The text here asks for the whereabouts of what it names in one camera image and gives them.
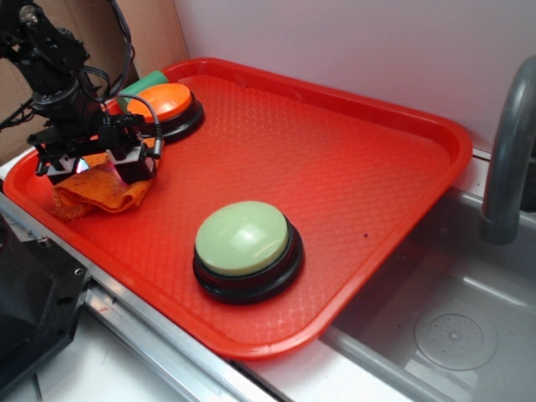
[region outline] orange cloth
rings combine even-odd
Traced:
[[[112,213],[134,209],[151,187],[152,180],[124,183],[105,153],[84,157],[84,160],[89,169],[53,188],[56,205],[52,213],[62,220],[80,218],[94,208]]]

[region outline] plastic tray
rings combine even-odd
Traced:
[[[139,209],[57,220],[29,155],[4,189],[16,204],[199,341],[256,359],[317,338],[469,162],[466,131],[437,116],[217,59],[163,71],[206,120],[164,147]],[[305,265],[268,301],[232,306],[193,276],[198,227],[227,204],[276,206],[300,231]]]

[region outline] sink basin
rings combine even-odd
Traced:
[[[412,399],[534,400],[536,219],[490,245],[481,205],[449,190],[322,340]]]

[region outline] black button base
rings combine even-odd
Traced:
[[[204,109],[201,102],[199,102],[193,92],[190,92],[192,101],[185,111],[160,122],[162,128],[162,137],[166,144],[179,141],[194,131],[196,131],[204,121]],[[144,137],[154,137],[157,134],[154,123],[146,123],[143,126],[145,135]]]
[[[193,273],[201,287],[212,298],[229,304],[261,302],[285,290],[296,279],[304,259],[300,234],[288,219],[286,224],[286,248],[277,260],[253,274],[224,276],[212,272],[194,250]]]

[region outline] green object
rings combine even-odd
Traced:
[[[120,92],[120,94],[137,95],[143,90],[146,90],[147,88],[158,84],[166,84],[167,82],[169,82],[168,78],[161,71],[156,70],[153,71],[151,74],[148,74],[140,80],[136,81],[134,84],[127,86],[124,90]],[[126,113],[126,106],[128,105],[128,102],[131,101],[131,99],[121,98],[117,96],[116,100],[121,110]]]
[[[285,216],[269,204],[231,204],[201,224],[195,248],[211,271],[224,276],[255,273],[274,262],[286,248]]]

